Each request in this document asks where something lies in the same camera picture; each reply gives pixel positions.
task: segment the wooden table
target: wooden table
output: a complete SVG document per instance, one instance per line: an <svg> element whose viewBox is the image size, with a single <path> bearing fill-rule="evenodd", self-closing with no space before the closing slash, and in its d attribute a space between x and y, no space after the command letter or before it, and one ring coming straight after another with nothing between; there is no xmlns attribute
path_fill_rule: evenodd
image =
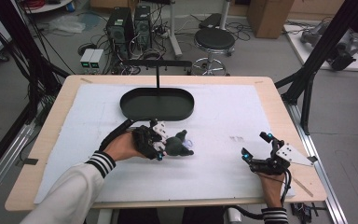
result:
<svg viewBox="0 0 358 224"><path fill-rule="evenodd" d="M70 76L65 80L48 118L34 143L29 158L38 159L37 165L24 165L6 202L8 211L30 211L35 208L34 197L42 181L48 156L59 136L61 127L69 112L76 93L81 84L154 84L154 76ZM219 85L254 85L261 104L265 110L270 128L274 135L284 139L296 147L298 151L307 155L298 136L296 128L287 113L280 94L269 77L188 77L164 76L160 77L162 84L219 84ZM296 189L296 196L287 198L287 202L318 202L324 201L326 193L313 167L292 164L290 171L293 175L292 186ZM225 199L171 202L141 202L141 203L95 203L94 208L120 207L161 207L185 205L212 204L241 204L263 203L261 198L253 199Z"/></svg>

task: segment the striped sleeve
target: striped sleeve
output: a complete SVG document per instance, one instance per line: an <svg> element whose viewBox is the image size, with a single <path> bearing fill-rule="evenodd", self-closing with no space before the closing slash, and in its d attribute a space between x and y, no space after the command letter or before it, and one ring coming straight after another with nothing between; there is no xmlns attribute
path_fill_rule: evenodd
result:
<svg viewBox="0 0 358 224"><path fill-rule="evenodd" d="M266 224L287 224L287 213L284 208L261 209L264 223Z"/></svg>
<svg viewBox="0 0 358 224"><path fill-rule="evenodd" d="M86 163L95 166L105 178L116 167L115 161L105 152L95 151Z"/></svg>

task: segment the gray floor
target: gray floor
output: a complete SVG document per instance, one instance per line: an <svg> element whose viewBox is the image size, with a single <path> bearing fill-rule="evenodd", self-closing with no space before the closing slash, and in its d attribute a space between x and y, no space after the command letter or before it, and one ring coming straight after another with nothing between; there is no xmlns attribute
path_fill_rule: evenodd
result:
<svg viewBox="0 0 358 224"><path fill-rule="evenodd" d="M62 14L57 10L37 16L38 22L47 22ZM177 19L177 28L186 21L182 32L195 33L198 23L192 17ZM239 21L246 24L245 18L229 18L227 22ZM47 34L46 37L62 58L77 74L82 74L79 64L80 56L77 48L90 42L94 35L102 35L104 21L90 27L82 34L61 36L62 33ZM217 56L228 68L232 76L271 77L274 81L281 80L296 72L301 63L285 35L278 39L254 38L247 32L249 41L238 40L235 52L231 57ZM193 37L188 35L177 36L183 51L182 60L194 62L205 57L206 53L196 49ZM171 44L165 42L167 53L164 59L173 59ZM69 72L53 50L48 47L48 55L53 63ZM152 69L143 69L141 74L154 74ZM161 69L162 75L184 75L182 68ZM27 82L17 69L13 61L0 62L0 140L20 114L27 103ZM310 109L310 132L320 160L329 176L334 191L349 223L358 223L358 72L333 72L320 70L314 80L312 103ZM13 166L0 185L0 223L17 223L26 213L10 213L5 210L4 204L11 187L21 168ZM259 212L261 205L244 206L247 209ZM180 223L180 208L160 209L163 223ZM318 211L319 216L313 216L315 223L331 223L326 211ZM88 223L95 223L97 211L91 210ZM299 223L296 217L289 217L291 223ZM244 217L242 223L259 223Z"/></svg>

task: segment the black stool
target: black stool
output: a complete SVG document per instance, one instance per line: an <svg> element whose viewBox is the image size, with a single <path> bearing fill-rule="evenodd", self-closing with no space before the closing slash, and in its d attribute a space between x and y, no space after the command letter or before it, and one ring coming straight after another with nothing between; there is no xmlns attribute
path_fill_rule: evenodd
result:
<svg viewBox="0 0 358 224"><path fill-rule="evenodd" d="M214 54L229 54L235 43L234 36L229 32L216 28L203 28L196 32L194 44L197 48L208 52L208 58L196 60L192 66L193 75L219 76L227 74L226 67L213 58Z"/></svg>

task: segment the white sleeve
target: white sleeve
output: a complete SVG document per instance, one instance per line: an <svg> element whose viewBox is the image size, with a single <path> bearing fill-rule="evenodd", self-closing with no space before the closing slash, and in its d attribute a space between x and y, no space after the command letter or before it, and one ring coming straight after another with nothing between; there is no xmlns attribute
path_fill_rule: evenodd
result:
<svg viewBox="0 0 358 224"><path fill-rule="evenodd" d="M103 178L115 166L107 154L95 152L86 163L67 170L21 223L83 223L103 187Z"/></svg>

